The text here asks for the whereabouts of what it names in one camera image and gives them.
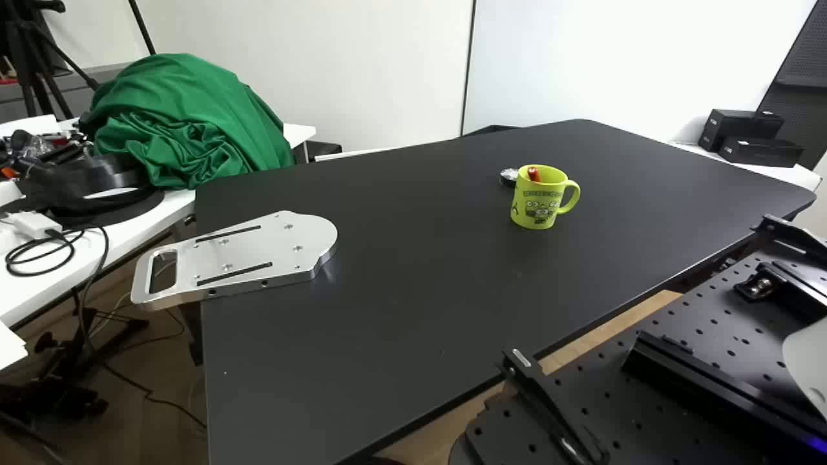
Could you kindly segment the red and white marker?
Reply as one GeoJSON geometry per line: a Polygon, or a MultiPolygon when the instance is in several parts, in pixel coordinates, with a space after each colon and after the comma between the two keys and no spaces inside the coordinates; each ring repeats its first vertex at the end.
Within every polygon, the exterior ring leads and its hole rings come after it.
{"type": "MultiPolygon", "coordinates": [[[[527,181],[540,181],[540,173],[538,173],[538,168],[525,168],[527,173],[527,181]]],[[[519,168],[504,168],[501,173],[501,181],[507,181],[507,183],[514,183],[522,173],[519,173],[519,168]]]]}

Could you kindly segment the yellow-green cartoon mug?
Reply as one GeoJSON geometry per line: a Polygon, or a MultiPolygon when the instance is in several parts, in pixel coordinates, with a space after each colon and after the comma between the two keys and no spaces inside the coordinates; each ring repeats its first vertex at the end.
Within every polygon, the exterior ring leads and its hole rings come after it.
{"type": "Polygon", "coordinates": [[[509,209],[509,220],[517,227],[550,230],[581,199],[581,186],[556,165],[530,163],[519,173],[509,209]],[[527,181],[525,168],[538,168],[540,181],[527,181]]]}

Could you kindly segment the silver metal mounting plate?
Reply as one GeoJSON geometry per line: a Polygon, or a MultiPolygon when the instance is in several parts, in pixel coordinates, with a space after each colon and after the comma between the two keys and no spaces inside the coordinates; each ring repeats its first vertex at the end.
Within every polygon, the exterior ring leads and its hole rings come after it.
{"type": "Polygon", "coordinates": [[[129,300],[168,310],[251,287],[310,279],[333,253],[339,227],[305,212],[269,212],[142,253],[129,300]]]}

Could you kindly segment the green cloth pile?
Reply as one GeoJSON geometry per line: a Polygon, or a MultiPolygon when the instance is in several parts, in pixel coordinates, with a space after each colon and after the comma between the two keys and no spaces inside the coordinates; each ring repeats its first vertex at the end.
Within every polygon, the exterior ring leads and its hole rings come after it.
{"type": "Polygon", "coordinates": [[[78,127],[98,155],[137,160],[158,189],[282,171],[284,121],[235,72],[196,54],[152,54],[93,93],[78,127]]]}

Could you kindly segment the black perforated breadboard plate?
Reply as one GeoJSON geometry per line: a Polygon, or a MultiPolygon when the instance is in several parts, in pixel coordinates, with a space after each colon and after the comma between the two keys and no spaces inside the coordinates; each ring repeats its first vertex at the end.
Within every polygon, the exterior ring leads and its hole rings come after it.
{"type": "Polygon", "coordinates": [[[543,388],[600,465],[827,465],[827,421],[783,354],[824,289],[824,258],[757,251],[543,388]]]}

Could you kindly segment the black box on right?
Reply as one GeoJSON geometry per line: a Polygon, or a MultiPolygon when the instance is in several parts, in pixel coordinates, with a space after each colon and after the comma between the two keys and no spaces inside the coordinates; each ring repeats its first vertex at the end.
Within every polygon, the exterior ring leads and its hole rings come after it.
{"type": "Polygon", "coordinates": [[[799,163],[804,147],[780,140],[780,127],[783,116],[773,111],[713,109],[698,145],[731,163],[791,168],[799,163]]]}

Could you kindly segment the black bag with gear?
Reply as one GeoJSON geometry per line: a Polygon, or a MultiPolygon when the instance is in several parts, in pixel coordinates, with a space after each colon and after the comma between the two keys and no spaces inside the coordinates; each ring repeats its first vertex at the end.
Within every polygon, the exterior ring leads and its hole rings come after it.
{"type": "Polygon", "coordinates": [[[124,222],[163,202],[145,165],[124,155],[34,163],[18,189],[23,209],[44,212],[65,227],[124,222]]]}

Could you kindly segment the white side table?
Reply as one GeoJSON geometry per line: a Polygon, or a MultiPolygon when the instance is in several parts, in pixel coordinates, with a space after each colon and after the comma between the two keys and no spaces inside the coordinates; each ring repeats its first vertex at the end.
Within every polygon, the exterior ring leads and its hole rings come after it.
{"type": "MultiPolygon", "coordinates": [[[[194,191],[163,191],[160,202],[124,222],[106,227],[111,238],[109,264],[127,258],[140,245],[186,220],[194,212],[194,191]]],[[[21,243],[18,230],[3,222],[3,253],[0,253],[0,369],[21,362],[26,357],[26,344],[13,326],[34,318],[39,310],[52,305],[62,292],[80,284],[98,264],[101,230],[85,227],[83,238],[75,238],[75,253],[62,264],[65,251],[52,258],[26,264],[28,279],[10,276],[5,269],[5,256],[21,243]]]]}

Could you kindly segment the white power adapter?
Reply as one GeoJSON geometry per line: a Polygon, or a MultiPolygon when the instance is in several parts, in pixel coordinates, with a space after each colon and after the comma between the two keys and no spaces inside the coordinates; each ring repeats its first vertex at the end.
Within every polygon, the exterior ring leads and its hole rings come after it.
{"type": "Polygon", "coordinates": [[[13,212],[13,214],[5,214],[3,222],[26,240],[47,240],[62,230],[59,222],[39,212],[13,212]]]}

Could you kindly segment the black monitor edge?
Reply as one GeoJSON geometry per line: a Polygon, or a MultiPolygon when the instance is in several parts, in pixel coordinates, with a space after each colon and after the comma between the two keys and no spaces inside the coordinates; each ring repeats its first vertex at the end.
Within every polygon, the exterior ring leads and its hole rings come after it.
{"type": "Polygon", "coordinates": [[[827,0],[814,3],[760,106],[783,119],[780,140],[804,147],[799,163],[817,168],[827,152],[827,0]]]}

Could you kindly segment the black clamp bracket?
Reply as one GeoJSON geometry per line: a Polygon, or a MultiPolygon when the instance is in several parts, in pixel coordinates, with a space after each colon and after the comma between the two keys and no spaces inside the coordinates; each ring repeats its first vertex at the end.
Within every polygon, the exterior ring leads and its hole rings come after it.
{"type": "Polygon", "coordinates": [[[569,465],[607,465],[610,455],[594,434],[574,426],[558,406],[558,395],[545,388],[543,367],[535,359],[512,346],[504,351],[501,369],[569,465]]]}

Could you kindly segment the black rail block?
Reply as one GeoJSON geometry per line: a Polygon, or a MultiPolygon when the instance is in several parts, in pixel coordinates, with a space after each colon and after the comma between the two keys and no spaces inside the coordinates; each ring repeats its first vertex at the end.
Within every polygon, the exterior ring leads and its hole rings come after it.
{"type": "Polygon", "coordinates": [[[747,439],[824,452],[827,426],[811,413],[711,367],[667,336],[638,333],[623,369],[747,439]]]}

